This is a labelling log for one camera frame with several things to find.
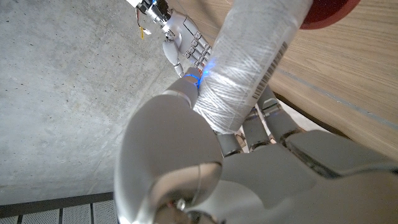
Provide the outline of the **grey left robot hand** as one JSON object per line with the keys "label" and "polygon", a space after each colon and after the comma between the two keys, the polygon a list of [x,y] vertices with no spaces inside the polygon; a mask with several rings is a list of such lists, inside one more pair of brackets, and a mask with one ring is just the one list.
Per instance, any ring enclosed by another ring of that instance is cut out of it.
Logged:
{"label": "grey left robot hand", "polygon": [[250,117],[245,153],[193,110],[189,70],[131,118],[114,172],[120,223],[396,223],[397,162],[349,139]]}

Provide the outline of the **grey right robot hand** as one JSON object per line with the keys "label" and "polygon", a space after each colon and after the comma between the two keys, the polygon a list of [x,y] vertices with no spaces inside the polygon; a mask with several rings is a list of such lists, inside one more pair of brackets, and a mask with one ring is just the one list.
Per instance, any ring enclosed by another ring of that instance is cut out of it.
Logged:
{"label": "grey right robot hand", "polygon": [[166,36],[162,45],[164,54],[174,66],[177,75],[182,77],[184,74],[179,55],[187,58],[202,72],[210,59],[211,45],[196,24],[187,15],[173,11],[162,30]]}

